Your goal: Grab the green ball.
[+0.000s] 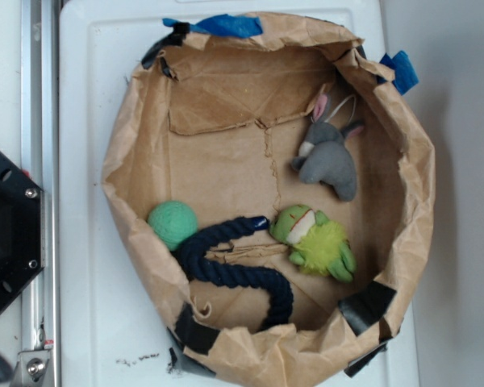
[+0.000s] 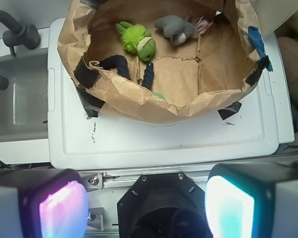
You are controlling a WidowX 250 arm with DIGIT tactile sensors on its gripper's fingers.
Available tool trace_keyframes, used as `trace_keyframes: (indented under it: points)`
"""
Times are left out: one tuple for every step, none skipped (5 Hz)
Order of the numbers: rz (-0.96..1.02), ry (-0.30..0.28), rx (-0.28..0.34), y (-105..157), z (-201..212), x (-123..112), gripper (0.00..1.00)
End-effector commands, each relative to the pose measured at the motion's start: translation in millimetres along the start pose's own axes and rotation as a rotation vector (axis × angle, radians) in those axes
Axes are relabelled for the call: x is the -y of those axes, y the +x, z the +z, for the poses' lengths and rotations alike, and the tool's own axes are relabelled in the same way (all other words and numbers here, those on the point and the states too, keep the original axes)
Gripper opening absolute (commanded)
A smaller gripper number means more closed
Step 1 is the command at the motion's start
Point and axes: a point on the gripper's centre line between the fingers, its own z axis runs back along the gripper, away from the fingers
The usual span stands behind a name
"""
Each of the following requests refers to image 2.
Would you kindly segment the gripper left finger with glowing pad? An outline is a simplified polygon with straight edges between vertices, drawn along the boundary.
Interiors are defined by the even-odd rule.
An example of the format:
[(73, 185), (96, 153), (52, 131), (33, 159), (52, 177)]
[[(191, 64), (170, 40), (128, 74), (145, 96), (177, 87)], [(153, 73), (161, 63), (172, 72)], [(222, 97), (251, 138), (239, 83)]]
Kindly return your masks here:
[(72, 169), (0, 169), (0, 238), (82, 238), (88, 195)]

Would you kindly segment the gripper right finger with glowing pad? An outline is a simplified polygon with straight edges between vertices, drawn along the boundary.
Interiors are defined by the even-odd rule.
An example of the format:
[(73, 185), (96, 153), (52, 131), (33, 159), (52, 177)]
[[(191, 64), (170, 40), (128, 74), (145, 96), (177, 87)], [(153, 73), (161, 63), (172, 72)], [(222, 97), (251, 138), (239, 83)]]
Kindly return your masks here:
[(298, 162), (215, 165), (205, 209), (216, 238), (298, 238)]

